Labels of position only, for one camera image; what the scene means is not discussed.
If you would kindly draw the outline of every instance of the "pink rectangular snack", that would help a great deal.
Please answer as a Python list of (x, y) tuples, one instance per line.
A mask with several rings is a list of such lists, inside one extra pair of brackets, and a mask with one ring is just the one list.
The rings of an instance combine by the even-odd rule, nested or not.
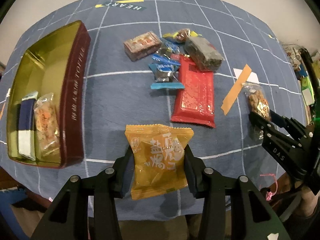
[(156, 52), (161, 45), (161, 40), (153, 32), (141, 34), (124, 42), (124, 51), (132, 61), (136, 61), (151, 53)]

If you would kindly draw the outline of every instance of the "blue tablecloth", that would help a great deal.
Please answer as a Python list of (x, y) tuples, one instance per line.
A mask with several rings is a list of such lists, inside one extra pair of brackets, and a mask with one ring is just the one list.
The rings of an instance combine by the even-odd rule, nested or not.
[[(30, 27), (19, 39), (0, 83), (1, 100), (24, 51), (48, 33), (75, 20), (82, 20), (91, 36), (83, 87), (82, 163), (62, 170), (30, 167), (9, 160), (6, 142), (6, 109), (0, 121), (0, 165), (17, 181), (45, 198), (54, 198), (71, 175), (94, 176), (123, 156), (128, 142), (126, 124), (170, 125), (175, 92), (152, 91), (151, 57), (131, 62), (123, 42), (147, 31), (164, 33), (189, 27), (207, 38), (223, 55), (214, 75), (216, 128), (191, 127), (189, 145), (197, 157), (225, 176), (246, 174), (257, 187), (273, 183), (263, 173), (279, 177), (284, 170), (249, 136), (249, 109), (243, 92), (227, 116), (220, 109), (234, 84), (233, 68), (248, 64), (257, 73), (270, 108), (280, 115), (305, 123), (300, 89), (289, 60), (270, 28), (255, 16), (221, 0), (144, 0), (135, 3), (140, 11), (119, 6), (96, 8), (119, 0), (79, 0), (60, 8)], [(133, 201), (130, 193), (116, 200), (119, 220), (167, 220), (178, 215), (201, 213), (203, 200), (192, 197), (188, 188)], [(92, 213), (92, 199), (89, 211)]]

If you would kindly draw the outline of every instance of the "orange snack wrapper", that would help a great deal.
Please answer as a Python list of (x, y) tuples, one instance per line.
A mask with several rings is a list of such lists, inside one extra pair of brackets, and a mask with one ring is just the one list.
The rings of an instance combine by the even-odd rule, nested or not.
[(193, 137), (191, 128), (127, 125), (125, 135), (134, 156), (133, 200), (162, 195), (188, 185), (184, 148)]

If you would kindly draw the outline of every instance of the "open container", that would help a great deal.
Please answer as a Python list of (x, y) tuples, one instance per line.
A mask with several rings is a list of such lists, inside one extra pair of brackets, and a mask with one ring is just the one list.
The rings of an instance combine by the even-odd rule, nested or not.
[[(10, 159), (57, 169), (82, 161), (82, 85), (90, 40), (84, 24), (75, 21), (43, 37), (23, 54), (8, 104), (7, 146)], [(18, 121), (22, 98), (35, 90), (39, 97), (54, 94), (60, 149), (41, 156), (35, 132), (36, 161), (32, 161), (19, 154)]]

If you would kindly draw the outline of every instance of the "yellow tape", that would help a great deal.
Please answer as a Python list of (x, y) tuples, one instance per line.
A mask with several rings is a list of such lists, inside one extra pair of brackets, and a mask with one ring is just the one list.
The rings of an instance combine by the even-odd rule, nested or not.
[(144, 2), (144, 0), (123, 0), (123, 1), (116, 1), (120, 3), (132, 3), (132, 2)]
[(242, 89), (242, 83), (245, 83), (247, 81), (250, 74), (251, 68), (246, 64), (237, 81), (234, 83), (229, 93), (223, 100), (221, 109), (223, 110), (224, 115), (227, 115), (227, 113), (230, 111), (231, 106), (236, 101), (236, 98)]

